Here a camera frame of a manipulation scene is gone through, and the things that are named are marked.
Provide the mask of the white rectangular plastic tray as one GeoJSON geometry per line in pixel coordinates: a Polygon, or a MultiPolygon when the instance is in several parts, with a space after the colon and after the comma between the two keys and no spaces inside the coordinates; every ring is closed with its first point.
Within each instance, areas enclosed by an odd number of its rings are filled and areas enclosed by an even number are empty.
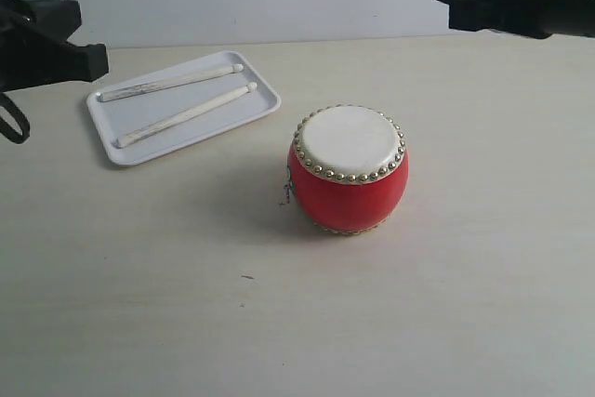
{"type": "Polygon", "coordinates": [[[133,166],[263,118],[281,98],[240,53],[219,51],[90,93],[107,157],[133,166]]]}

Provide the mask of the worn white wooden drumstick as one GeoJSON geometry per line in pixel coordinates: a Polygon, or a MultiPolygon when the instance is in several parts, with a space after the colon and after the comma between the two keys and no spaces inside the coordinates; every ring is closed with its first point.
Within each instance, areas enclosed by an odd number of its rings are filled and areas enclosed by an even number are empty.
{"type": "Polygon", "coordinates": [[[99,102],[110,102],[119,99],[126,99],[135,96],[150,94],[160,90],[166,90],[178,86],[186,86],[190,84],[196,84],[203,81],[219,78],[229,74],[240,73],[244,70],[245,66],[242,63],[235,63],[224,67],[219,67],[213,70],[200,73],[190,73],[182,76],[171,77],[161,79],[149,83],[143,83],[139,85],[124,87],[120,89],[110,90],[107,92],[100,93],[98,95],[99,102]]]}

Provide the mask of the red drum with studs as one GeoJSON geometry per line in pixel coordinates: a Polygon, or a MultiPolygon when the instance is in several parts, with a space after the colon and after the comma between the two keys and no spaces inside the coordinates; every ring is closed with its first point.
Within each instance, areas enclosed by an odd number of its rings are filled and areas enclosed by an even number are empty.
{"type": "Polygon", "coordinates": [[[400,203],[409,177],[402,128],[359,105],[319,109],[297,124],[286,159],[286,197],[334,234],[370,231],[400,203]]]}

